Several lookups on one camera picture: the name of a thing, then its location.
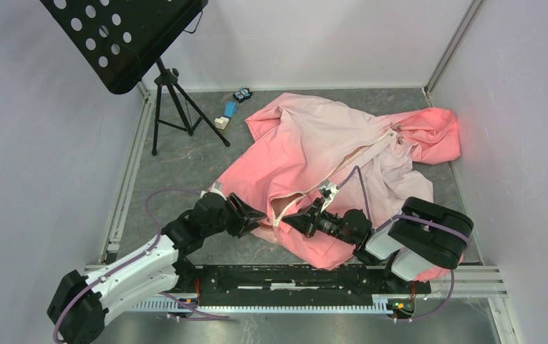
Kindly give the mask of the pink zip-up jacket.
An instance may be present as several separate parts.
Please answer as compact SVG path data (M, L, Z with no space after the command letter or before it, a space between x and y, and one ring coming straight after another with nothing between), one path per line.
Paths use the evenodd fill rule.
M322 232L307 238L283 217L309 206L320 185L340 187L331 213L360 209L379 226L411 196L433 200L433 184L414 163L446 163L461 154L456 116L439 107L374 116L286 92L246 124L254 142L219 176L223 193L265 213L255 236L319 269L340 266L354 246Z

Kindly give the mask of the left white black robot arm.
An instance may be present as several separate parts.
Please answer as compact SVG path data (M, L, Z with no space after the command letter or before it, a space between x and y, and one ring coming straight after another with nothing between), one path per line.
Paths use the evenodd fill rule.
M195 282L187 256L221 232L242 237L266 214L236 194L205 192L193 208L166 224L146 244L88 274L77 270L61 279L47 308L55 343L92 343L115 318L153 295L186 292Z

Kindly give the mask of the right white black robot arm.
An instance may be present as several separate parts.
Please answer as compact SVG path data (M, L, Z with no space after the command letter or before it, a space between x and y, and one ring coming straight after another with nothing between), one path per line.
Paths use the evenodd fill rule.
M423 281L431 269L456 269L474 229L467 215L416 197L406 199L401 210L379 227L359 209L343 216L331 214L321 198L282 220L306 237L326 234L349 244L364 264L388 260L383 281L392 292Z

